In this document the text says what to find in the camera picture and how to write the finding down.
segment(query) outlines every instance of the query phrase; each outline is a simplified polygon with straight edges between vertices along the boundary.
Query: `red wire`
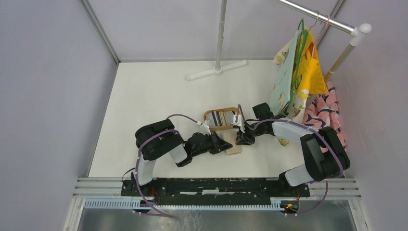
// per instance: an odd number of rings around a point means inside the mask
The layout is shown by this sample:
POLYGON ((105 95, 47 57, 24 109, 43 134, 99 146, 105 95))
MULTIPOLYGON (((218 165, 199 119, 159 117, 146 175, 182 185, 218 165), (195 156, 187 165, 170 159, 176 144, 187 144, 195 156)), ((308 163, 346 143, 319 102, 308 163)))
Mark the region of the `red wire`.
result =
POLYGON ((160 195, 157 191, 154 190, 154 187, 152 187, 152 200, 154 201, 154 194, 157 194, 157 196, 159 197, 159 201, 157 202, 156 205, 160 204, 160 195))
POLYGON ((157 202, 157 205, 159 205, 160 204, 160 195, 159 195, 159 193, 157 192, 157 191, 154 191, 156 194, 157 194, 157 196, 159 197, 159 201, 157 202))
POLYGON ((299 199, 300 199, 299 190, 297 190, 297 197, 296 197, 295 204, 296 204, 297 202, 299 202, 299 199))

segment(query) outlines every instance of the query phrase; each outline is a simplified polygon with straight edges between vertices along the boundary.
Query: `gray wall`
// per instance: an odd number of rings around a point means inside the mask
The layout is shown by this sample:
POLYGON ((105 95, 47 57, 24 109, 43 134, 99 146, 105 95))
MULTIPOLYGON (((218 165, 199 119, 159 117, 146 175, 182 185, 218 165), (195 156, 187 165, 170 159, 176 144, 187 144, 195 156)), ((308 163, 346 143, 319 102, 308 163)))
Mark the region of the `gray wall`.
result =
POLYGON ((114 71, 79 0, 0 1, 0 230, 62 228, 114 71))
MULTIPOLYGON (((408 1, 349 0, 340 19, 372 32, 333 77, 351 169, 374 230, 407 230, 408 1)), ((332 30, 319 52, 327 70, 350 37, 332 30)))
MULTIPOLYGON (((294 0, 329 13, 336 0, 294 0)), ((90 0, 121 60, 215 58, 221 0, 90 0)), ((223 57, 273 58, 303 14, 273 0, 229 0, 223 57)), ((305 25, 315 20, 305 17, 305 25)), ((317 24, 316 33, 323 25, 317 24)))

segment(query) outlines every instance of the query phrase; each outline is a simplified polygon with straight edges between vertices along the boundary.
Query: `white table surface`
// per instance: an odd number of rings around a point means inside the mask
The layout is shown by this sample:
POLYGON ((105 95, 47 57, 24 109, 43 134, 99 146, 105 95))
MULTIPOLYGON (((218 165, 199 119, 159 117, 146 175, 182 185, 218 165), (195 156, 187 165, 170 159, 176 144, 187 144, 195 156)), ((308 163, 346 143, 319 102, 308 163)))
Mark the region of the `white table surface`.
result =
MULTIPOLYGON (((214 63, 121 63, 89 177, 121 177, 135 166, 136 130, 171 114, 185 114, 202 121, 207 110, 236 107, 240 103, 245 117, 255 118, 252 107, 269 103, 278 67, 271 60, 249 61, 246 67, 218 77, 185 80, 185 76, 210 69, 214 63)), ((198 130, 195 123, 185 118, 171 120, 184 140, 198 130)), ((180 168, 165 154, 156 161, 153 177, 277 177, 303 162, 300 146, 282 147, 275 137, 263 135, 256 138, 254 145, 242 146, 241 154, 205 153, 180 168)))

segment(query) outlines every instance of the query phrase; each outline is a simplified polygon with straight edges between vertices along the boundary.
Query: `pole base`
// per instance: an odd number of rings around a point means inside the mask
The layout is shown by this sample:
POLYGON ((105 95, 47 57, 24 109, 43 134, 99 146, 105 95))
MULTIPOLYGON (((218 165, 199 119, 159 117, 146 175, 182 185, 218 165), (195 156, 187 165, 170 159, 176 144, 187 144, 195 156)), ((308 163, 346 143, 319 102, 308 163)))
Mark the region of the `pole base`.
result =
POLYGON ((186 80, 193 81, 193 80, 201 79, 201 78, 208 77, 208 76, 219 76, 223 72, 234 70, 234 69, 237 69, 237 68, 240 68, 240 67, 244 67, 246 65, 248 65, 248 61, 242 60, 242 61, 239 61, 239 62, 236 62, 236 63, 233 63, 233 64, 228 64, 228 65, 222 66, 222 67, 220 67, 219 70, 216 70, 216 68, 214 66, 213 69, 189 75, 189 76, 186 77, 186 80))

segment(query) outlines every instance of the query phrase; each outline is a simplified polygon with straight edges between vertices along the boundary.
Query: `floral cloth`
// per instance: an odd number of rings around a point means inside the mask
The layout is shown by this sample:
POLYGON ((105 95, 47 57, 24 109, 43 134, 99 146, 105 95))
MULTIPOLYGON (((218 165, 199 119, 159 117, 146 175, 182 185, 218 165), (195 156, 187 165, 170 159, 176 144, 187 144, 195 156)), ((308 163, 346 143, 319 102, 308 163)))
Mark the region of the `floral cloth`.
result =
POLYGON ((316 99, 306 108, 303 116, 303 123, 306 126, 318 129, 332 127, 337 132, 340 142, 347 151, 347 146, 339 121, 339 106, 337 105, 334 85, 331 82, 327 82, 326 86, 329 89, 329 92, 318 95, 316 99))

